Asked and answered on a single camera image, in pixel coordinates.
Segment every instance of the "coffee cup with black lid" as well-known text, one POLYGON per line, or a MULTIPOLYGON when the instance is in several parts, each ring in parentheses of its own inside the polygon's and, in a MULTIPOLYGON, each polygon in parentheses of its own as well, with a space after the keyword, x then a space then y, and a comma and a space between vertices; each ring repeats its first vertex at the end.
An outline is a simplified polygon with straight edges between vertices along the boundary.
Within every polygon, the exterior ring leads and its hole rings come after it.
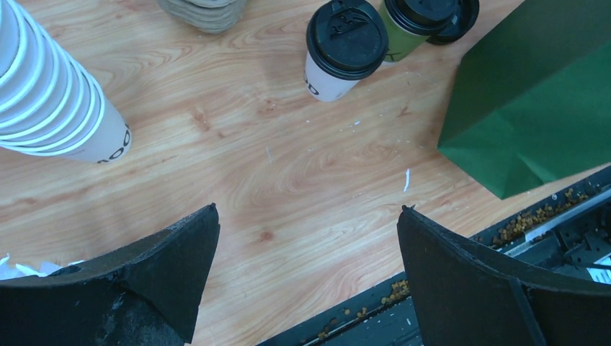
POLYGON ((400 61, 429 37, 452 24, 458 0, 383 0, 380 16, 388 32, 385 64, 400 61))
POLYGON ((305 83, 312 96, 335 101, 380 67, 388 35, 365 0, 333 0, 318 9, 306 33, 305 83))

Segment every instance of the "logo on cup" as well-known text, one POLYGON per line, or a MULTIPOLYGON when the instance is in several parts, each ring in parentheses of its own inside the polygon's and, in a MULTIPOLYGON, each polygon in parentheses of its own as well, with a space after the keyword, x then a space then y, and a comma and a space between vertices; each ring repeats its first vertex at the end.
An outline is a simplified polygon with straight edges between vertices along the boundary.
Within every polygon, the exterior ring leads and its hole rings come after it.
POLYGON ((316 90, 316 88, 314 87, 314 85, 310 84, 310 82, 308 81, 308 75, 307 74, 303 74, 303 78, 305 79, 305 83, 308 85, 308 89, 310 89, 310 92, 314 95, 320 95, 321 93, 318 92, 318 90, 316 90))
POLYGON ((98 164, 107 164, 108 162, 119 159, 121 155, 125 153, 125 147, 127 147, 132 140, 132 133, 130 132, 130 127, 128 126, 128 124, 125 124, 125 127, 127 127, 127 129, 125 130, 125 135, 123 136, 123 145, 114 153, 112 153, 112 155, 110 155, 108 159, 98 161, 98 164))

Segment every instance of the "wood grain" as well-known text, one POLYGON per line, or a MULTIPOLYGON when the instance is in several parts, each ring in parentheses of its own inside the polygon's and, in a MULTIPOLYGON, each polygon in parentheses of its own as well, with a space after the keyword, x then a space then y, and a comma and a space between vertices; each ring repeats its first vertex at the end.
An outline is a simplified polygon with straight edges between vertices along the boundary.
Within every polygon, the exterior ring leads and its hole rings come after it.
POLYGON ((215 202, 194 345, 255 345, 402 271, 402 204, 468 236, 591 173, 500 201, 435 150, 460 57, 520 2, 482 1, 460 41, 326 104, 303 83, 322 1, 251 0, 209 36, 151 0, 22 0, 100 80, 134 145, 106 166, 0 151, 0 253, 64 265, 215 202))

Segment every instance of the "stack of gray cardboard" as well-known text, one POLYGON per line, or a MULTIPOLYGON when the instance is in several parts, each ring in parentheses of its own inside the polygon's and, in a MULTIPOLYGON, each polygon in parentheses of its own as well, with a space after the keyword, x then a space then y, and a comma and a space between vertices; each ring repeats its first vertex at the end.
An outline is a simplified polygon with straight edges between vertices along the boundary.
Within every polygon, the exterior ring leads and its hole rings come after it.
POLYGON ((212 34, 234 26, 242 17, 246 0, 157 0, 166 12, 212 34))

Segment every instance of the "barcode label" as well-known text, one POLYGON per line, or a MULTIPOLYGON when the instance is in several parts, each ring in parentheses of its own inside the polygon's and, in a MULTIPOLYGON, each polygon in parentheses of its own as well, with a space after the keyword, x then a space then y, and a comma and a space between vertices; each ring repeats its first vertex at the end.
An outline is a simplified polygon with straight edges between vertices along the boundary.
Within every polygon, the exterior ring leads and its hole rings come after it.
MULTIPOLYGON (((596 263, 598 265, 611 265, 611 257, 605 257, 596 263)), ((611 285, 611 270, 588 268, 588 272, 590 273, 590 276, 592 276, 592 280, 596 281, 597 283, 606 283, 611 285)))

